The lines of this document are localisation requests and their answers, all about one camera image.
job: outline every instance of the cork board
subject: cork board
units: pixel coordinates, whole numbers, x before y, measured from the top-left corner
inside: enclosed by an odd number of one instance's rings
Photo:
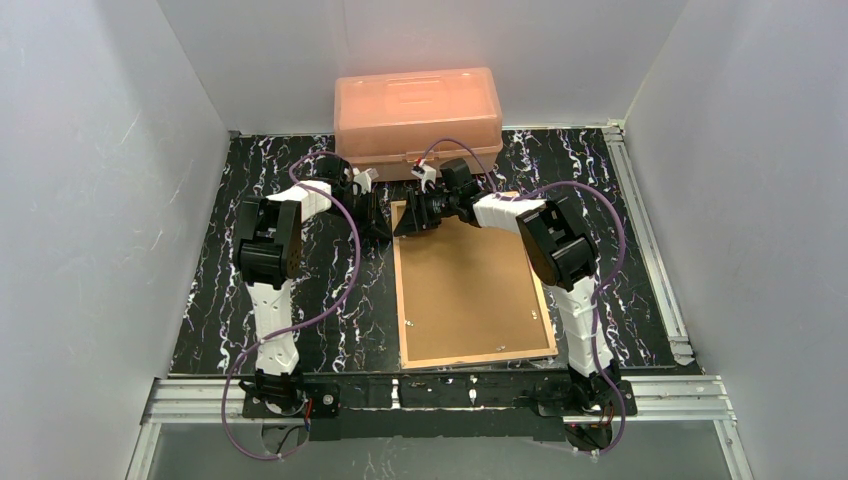
[[[392,202],[392,228],[406,202]],[[521,237],[458,218],[395,238],[401,368],[555,356],[542,285]]]

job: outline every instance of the orange plastic box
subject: orange plastic box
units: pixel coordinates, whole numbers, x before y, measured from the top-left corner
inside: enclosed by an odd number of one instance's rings
[[[462,141],[491,170],[503,148],[501,114],[488,68],[347,77],[336,81],[336,152],[360,170],[373,167],[378,181],[414,178],[412,162],[442,137]],[[462,147],[440,143],[427,164],[465,158]]]

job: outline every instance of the floor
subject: floor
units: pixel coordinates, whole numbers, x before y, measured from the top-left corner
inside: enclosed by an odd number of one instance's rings
[[[604,333],[627,368],[675,366],[602,131],[504,131],[503,141],[495,176],[504,190],[524,192],[557,180],[578,180],[598,187],[613,201],[629,244],[622,274],[614,288],[603,294],[599,306]],[[310,151],[333,147],[331,135],[252,136],[232,141],[174,351],[172,375],[222,374],[254,341],[249,296],[232,265],[232,232],[240,199],[245,193],[269,195],[287,188],[286,171],[292,162]],[[404,185],[383,183],[378,188],[388,214],[389,201],[402,198]],[[573,191],[562,193],[573,198],[575,209],[583,212],[599,247],[600,271],[609,271],[616,248],[611,220],[593,198]],[[332,304],[352,265],[352,240],[344,220],[319,215],[304,225],[303,238],[303,275],[295,282],[293,293],[295,321],[311,318]],[[305,372],[400,370],[391,244],[365,242],[362,257],[362,281],[343,314],[299,333],[300,365]],[[551,309],[551,317],[560,347],[556,358],[477,368],[564,368],[567,350],[556,309]],[[242,373],[250,373],[253,363],[247,361]]]

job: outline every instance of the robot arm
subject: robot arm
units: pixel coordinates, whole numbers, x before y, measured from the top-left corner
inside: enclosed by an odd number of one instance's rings
[[[332,193],[327,182],[303,183]],[[300,264],[301,225],[331,206],[326,197],[299,186],[243,203],[242,215],[246,210],[252,215],[239,218],[239,228],[245,227],[246,235],[237,234],[236,267],[247,284],[258,338],[292,325],[291,287]],[[257,355],[256,370],[269,375],[290,374],[299,359],[291,332],[260,345]]]
[[[556,299],[568,342],[568,361],[583,377],[597,373],[592,342],[601,365],[613,358],[603,336],[592,337],[591,303],[597,248],[582,219],[559,200],[511,200],[487,194],[477,185],[462,159],[441,167],[444,189],[432,193],[410,191],[407,208],[395,235],[413,235],[436,228],[441,218],[457,215],[477,227],[493,227],[518,235],[536,275]]]
[[[302,183],[341,201],[363,235],[390,235],[371,188],[376,177],[373,170],[359,172],[347,162],[323,158],[316,162],[316,172]],[[242,202],[234,261],[247,284],[258,338],[292,325],[291,289],[300,270],[301,225],[328,210],[333,210],[328,198],[297,185]],[[260,345],[256,370],[270,376],[290,375],[298,359],[293,333],[284,333]]]

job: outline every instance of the white enclosure panel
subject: white enclosure panel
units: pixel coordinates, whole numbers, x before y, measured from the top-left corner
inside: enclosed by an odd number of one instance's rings
[[[12,0],[0,131],[0,478],[123,478],[226,129],[155,0]]]
[[[227,128],[329,132],[337,77],[492,69],[505,125],[623,118],[685,0],[159,0]]]
[[[757,478],[845,478],[848,8],[696,0],[627,141]]]

